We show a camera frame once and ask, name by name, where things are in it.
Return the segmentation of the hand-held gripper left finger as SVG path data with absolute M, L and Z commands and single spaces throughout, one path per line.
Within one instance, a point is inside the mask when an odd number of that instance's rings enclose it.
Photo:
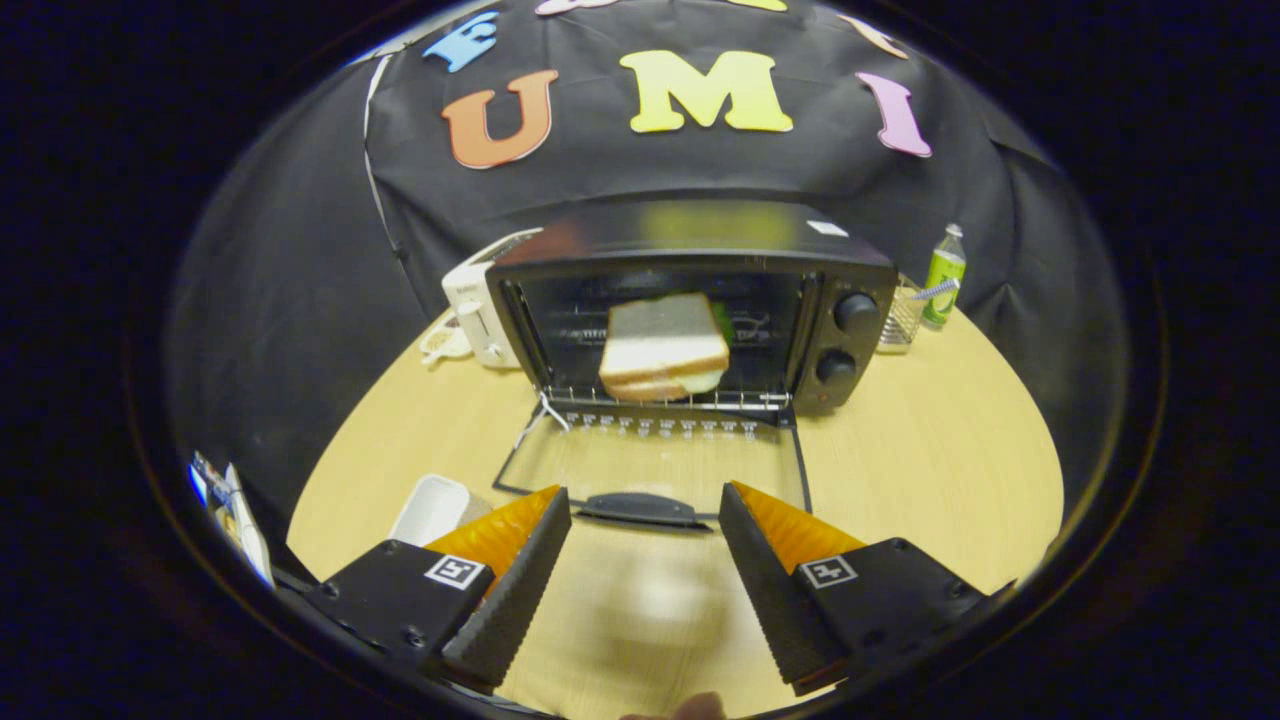
M 380 656 L 479 693 L 502 685 L 571 528 L 548 486 L 425 546 L 384 539 L 306 592 Z

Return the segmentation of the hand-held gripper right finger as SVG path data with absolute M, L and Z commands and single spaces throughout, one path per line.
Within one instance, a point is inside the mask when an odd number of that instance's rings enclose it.
M 799 696 L 902 675 L 1010 594 L 980 591 L 902 537 L 865 543 L 732 480 L 719 527 L 778 673 Z

